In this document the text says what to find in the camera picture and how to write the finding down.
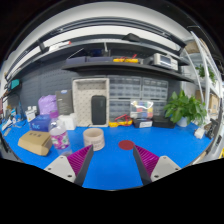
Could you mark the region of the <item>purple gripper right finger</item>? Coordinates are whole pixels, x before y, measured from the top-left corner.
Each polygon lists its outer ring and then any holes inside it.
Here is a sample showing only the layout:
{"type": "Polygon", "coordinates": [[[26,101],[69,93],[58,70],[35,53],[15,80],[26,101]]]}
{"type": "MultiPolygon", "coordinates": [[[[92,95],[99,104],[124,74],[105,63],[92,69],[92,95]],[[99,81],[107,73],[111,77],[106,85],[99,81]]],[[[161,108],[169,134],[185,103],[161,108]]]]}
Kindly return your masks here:
{"type": "Polygon", "coordinates": [[[133,156],[144,185],[180,170],[180,167],[168,156],[163,155],[159,157],[137,145],[133,147],[133,156]]]}

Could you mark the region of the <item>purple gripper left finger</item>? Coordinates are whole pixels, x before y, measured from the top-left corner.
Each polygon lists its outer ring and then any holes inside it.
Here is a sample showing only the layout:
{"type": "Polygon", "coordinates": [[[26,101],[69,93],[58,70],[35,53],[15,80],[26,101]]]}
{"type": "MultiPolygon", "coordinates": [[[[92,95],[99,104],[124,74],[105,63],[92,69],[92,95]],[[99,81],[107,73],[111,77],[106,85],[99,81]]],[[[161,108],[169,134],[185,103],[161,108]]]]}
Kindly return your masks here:
{"type": "Polygon", "coordinates": [[[68,157],[57,157],[45,171],[82,186],[93,154],[93,146],[86,146],[68,157]]]}

